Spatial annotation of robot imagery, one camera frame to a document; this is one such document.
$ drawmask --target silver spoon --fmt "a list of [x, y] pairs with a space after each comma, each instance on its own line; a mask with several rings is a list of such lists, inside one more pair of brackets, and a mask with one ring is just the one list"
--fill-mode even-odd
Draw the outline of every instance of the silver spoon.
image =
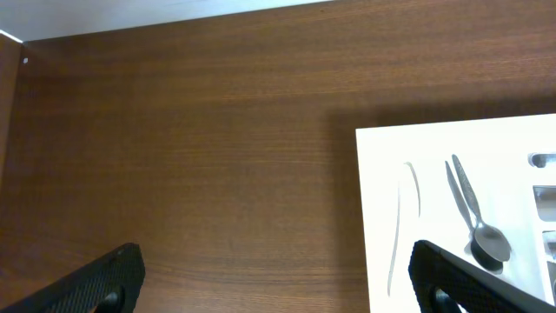
[[453, 165], [460, 180], [463, 197], [466, 199], [467, 206], [477, 217], [477, 225], [473, 231], [473, 241], [471, 242], [471, 250], [479, 257], [485, 258], [490, 256], [496, 263], [508, 261], [510, 259], [510, 251], [512, 250], [510, 243], [506, 237], [497, 228], [485, 223], [482, 219], [479, 209], [479, 202], [471, 188], [466, 172], [461, 166], [461, 162], [456, 155], [452, 155]]
[[450, 184], [450, 189], [452, 190], [453, 198], [455, 200], [456, 205], [458, 206], [458, 210], [460, 210], [460, 214], [463, 219], [466, 221], [467, 227], [469, 228], [469, 234], [471, 235], [471, 242], [469, 243], [469, 248], [471, 249], [471, 253], [473, 257], [482, 267], [487, 270], [492, 271], [495, 274], [499, 274], [502, 272], [504, 268], [503, 262], [497, 261], [491, 256], [489, 256], [484, 250], [481, 250], [476, 243], [475, 237], [473, 233], [475, 232], [475, 228], [473, 227], [473, 223], [471, 222], [471, 216], [469, 215], [469, 208], [467, 207], [466, 201], [463, 199], [463, 195], [461, 195], [460, 187], [458, 183], [455, 182], [455, 178], [453, 177], [452, 170], [450, 170], [450, 165], [448, 162], [446, 164], [446, 173], [448, 177], [448, 183]]

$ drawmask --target white ceiling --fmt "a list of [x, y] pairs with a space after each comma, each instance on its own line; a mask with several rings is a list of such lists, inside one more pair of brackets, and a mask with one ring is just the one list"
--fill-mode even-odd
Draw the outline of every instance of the white ceiling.
[[327, 0], [0, 0], [0, 30], [23, 41]]

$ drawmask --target white tray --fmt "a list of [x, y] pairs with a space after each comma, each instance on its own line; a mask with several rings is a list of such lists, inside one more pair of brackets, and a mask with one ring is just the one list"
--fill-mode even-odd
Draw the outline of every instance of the white tray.
[[[502, 273], [493, 275], [554, 305], [542, 232], [556, 230], [556, 223], [539, 219], [533, 186], [556, 185], [556, 170], [534, 168], [527, 158], [530, 153], [556, 150], [556, 115], [393, 126], [356, 133], [373, 313], [420, 312], [407, 273], [417, 240], [427, 239], [481, 268], [468, 250], [469, 229], [447, 182], [445, 160], [456, 175], [452, 154], [461, 160], [483, 219], [500, 229], [512, 246]], [[401, 194], [414, 192], [412, 176], [403, 174], [407, 173], [406, 162], [413, 165], [419, 184], [420, 216], [414, 213], [419, 206], [408, 200], [414, 196], [403, 197], [393, 286], [388, 295], [398, 186]]]

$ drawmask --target brown wooden panel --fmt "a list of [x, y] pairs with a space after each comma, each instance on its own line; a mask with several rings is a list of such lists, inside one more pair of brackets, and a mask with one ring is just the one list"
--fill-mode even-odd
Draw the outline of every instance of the brown wooden panel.
[[3, 162], [6, 156], [20, 51], [20, 43], [0, 34], [0, 187], [2, 187]]
[[27, 43], [0, 304], [133, 241], [138, 312], [366, 312], [354, 130], [553, 112], [554, 33], [553, 1], [354, 0]]

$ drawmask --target metal utensil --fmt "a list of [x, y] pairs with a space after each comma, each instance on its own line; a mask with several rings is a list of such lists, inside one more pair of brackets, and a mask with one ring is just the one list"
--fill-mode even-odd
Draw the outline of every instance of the metal utensil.
[[446, 164], [446, 175], [448, 176], [448, 184], [450, 184], [450, 189], [452, 190], [455, 203], [460, 210], [461, 217], [463, 217], [463, 220], [466, 221], [469, 232], [473, 234], [475, 228], [473, 227], [473, 223], [471, 223], [471, 216], [469, 215], [469, 209], [467, 208], [466, 201], [463, 200], [460, 187], [458, 187], [458, 183], [455, 182], [452, 170], [450, 169], [450, 164], [448, 164], [448, 161], [445, 161], [444, 163]]
[[469, 179], [467, 179], [466, 172], [463, 170], [460, 159], [456, 155], [452, 155], [452, 160], [460, 180], [461, 189], [463, 190], [463, 197], [466, 199], [467, 206], [477, 218], [471, 242], [473, 256], [486, 269], [490, 270], [500, 267], [501, 263], [510, 259], [510, 251], [512, 250], [510, 243], [500, 230], [483, 221], [480, 214], [479, 202], [469, 183]]

